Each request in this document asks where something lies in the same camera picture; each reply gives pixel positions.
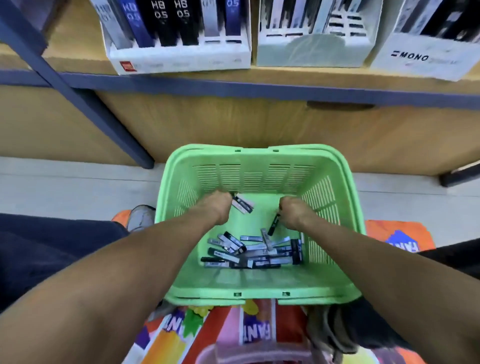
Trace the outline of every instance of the white display box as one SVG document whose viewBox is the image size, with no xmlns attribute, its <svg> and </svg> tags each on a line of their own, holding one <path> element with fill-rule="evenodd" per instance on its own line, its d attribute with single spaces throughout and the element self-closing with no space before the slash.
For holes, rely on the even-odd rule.
<svg viewBox="0 0 480 364">
<path fill-rule="evenodd" d="M 394 33 L 403 2 L 384 4 L 371 68 L 458 81 L 480 61 L 479 44 Z"/>
<path fill-rule="evenodd" d="M 261 5 L 257 65 L 361 67 L 375 44 L 381 12 L 382 0 L 363 0 L 359 12 L 332 11 L 325 33 L 309 34 L 307 26 L 267 29 Z"/>
<path fill-rule="evenodd" d="M 162 47 L 157 39 L 150 48 L 139 48 L 134 42 L 133 48 L 116 49 L 102 27 L 105 52 L 120 75 L 250 68 L 252 30 L 248 0 L 245 6 L 247 22 L 242 25 L 240 36 L 226 36 L 222 27 L 217 37 L 205 37 L 201 30 L 198 46 L 184 46 L 179 38 L 175 47 Z"/>
</svg>

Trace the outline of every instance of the white tile floor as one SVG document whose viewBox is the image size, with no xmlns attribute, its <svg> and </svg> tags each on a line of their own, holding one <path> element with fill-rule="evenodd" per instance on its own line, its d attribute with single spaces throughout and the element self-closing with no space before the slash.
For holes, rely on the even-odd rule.
<svg viewBox="0 0 480 364">
<path fill-rule="evenodd" d="M 110 220 L 139 204 L 155 206 L 163 168 L 0 157 L 0 212 Z M 365 219 L 421 222 L 437 246 L 480 237 L 480 180 L 445 189 L 433 177 L 354 177 Z"/>
</svg>

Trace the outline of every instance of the forearm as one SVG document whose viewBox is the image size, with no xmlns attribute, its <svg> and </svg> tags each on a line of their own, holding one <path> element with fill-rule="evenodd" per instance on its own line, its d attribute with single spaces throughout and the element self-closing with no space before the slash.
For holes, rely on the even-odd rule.
<svg viewBox="0 0 480 364">
<path fill-rule="evenodd" d="M 9 348 L 0 351 L 0 362 L 23 363 L 18 360 L 24 354 L 22 338 L 22 343 L 38 345 L 31 350 L 37 352 L 36 363 L 120 363 L 214 223 L 210 215 L 191 210 L 106 246 L 44 281 L 0 316 L 0 341 Z M 26 317 L 30 327 L 42 330 L 41 336 L 18 324 Z"/>
<path fill-rule="evenodd" d="M 477 280 L 315 216 L 302 229 L 427 362 L 479 359 Z"/>
</svg>

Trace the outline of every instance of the red square label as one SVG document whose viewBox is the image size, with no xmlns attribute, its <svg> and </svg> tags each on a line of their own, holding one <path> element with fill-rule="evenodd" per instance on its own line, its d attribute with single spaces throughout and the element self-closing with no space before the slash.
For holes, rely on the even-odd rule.
<svg viewBox="0 0 480 364">
<path fill-rule="evenodd" d="M 121 66 L 125 70 L 125 72 L 137 72 L 135 67 L 133 66 L 132 62 L 130 61 L 120 61 Z"/>
</svg>

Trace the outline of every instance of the dark blue pants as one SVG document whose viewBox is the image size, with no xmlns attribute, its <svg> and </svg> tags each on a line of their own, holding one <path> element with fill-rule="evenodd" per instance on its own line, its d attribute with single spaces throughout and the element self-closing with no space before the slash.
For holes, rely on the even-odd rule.
<svg viewBox="0 0 480 364">
<path fill-rule="evenodd" d="M 480 239 L 417 254 L 480 279 Z M 341 310 L 347 332 L 356 344 L 368 349 L 399 346 L 411 350 L 410 344 L 390 327 L 365 298 L 360 297 L 334 309 Z"/>
<path fill-rule="evenodd" d="M 127 235 L 112 221 L 0 214 L 0 312 L 44 279 Z"/>
<path fill-rule="evenodd" d="M 0 310 L 44 279 L 127 235 L 123 226 L 111 221 L 0 214 Z M 480 239 L 418 254 L 480 279 Z M 336 309 L 360 346 L 410 349 L 365 298 Z"/>
</svg>

